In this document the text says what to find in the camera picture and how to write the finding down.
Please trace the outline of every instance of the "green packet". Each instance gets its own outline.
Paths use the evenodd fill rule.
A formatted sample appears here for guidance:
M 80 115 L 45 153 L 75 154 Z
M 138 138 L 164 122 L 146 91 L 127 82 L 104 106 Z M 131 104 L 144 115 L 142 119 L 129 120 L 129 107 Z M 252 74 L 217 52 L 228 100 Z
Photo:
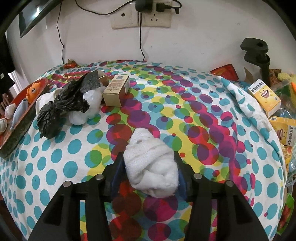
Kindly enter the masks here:
M 293 213 L 293 209 L 294 209 L 294 198 L 292 197 L 291 194 L 288 194 L 286 203 L 282 209 L 281 218 L 279 220 L 279 224 L 276 231 L 278 235 L 281 235 L 287 228 Z

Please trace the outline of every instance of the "bed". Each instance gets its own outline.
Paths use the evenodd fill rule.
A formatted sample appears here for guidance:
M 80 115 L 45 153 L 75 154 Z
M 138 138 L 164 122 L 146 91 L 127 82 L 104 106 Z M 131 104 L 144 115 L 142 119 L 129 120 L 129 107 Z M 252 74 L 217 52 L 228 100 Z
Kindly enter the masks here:
M 273 239 L 283 207 L 286 183 L 278 138 L 245 83 L 230 82 L 180 66 L 110 61 L 48 70 L 52 89 L 94 70 L 109 79 L 129 74 L 125 105 L 107 107 L 81 126 L 62 118 L 62 131 L 40 139 L 34 119 L 9 158 L 0 159 L 0 190 L 19 229 L 28 239 L 60 185 L 89 180 L 124 151 L 133 130 L 143 127 L 160 138 L 195 172 L 210 180 L 235 182 Z M 105 203 L 116 240 L 181 240 L 191 205 L 178 193 L 156 199 L 134 190 L 127 180 L 112 204 Z M 86 240 L 85 204 L 80 205 L 81 239 Z M 217 208 L 213 203 L 211 240 Z

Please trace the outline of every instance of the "wall socket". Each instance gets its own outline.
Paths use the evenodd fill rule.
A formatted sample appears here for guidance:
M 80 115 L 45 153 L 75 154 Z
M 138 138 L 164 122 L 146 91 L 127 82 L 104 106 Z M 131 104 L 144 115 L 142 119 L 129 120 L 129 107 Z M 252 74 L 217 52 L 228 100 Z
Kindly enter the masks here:
M 132 2 L 123 8 L 119 9 L 115 13 L 111 14 L 111 27 L 112 29 L 137 27 L 138 23 L 138 12 L 136 11 L 136 4 Z
M 153 10 L 151 13 L 142 13 L 142 26 L 171 27 L 172 10 L 166 9 L 164 12 L 156 11 L 156 3 L 162 2 L 166 5 L 172 5 L 170 0 L 153 0 Z

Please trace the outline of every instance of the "white towel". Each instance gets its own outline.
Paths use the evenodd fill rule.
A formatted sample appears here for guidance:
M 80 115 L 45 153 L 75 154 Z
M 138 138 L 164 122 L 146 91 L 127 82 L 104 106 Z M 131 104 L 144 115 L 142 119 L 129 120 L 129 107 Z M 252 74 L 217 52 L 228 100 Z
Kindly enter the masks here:
M 179 183 L 174 151 L 149 130 L 135 129 L 123 156 L 133 188 L 156 198 L 174 194 Z

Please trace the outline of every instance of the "yellow medicine box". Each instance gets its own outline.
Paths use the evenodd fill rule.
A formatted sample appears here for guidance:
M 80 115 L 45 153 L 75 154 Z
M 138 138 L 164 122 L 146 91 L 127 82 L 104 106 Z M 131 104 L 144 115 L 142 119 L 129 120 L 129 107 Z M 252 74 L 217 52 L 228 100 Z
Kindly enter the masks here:
M 261 105 L 267 118 L 281 107 L 280 98 L 261 79 L 252 84 L 248 91 Z
M 272 116 L 269 119 L 283 145 L 293 146 L 296 136 L 296 120 Z

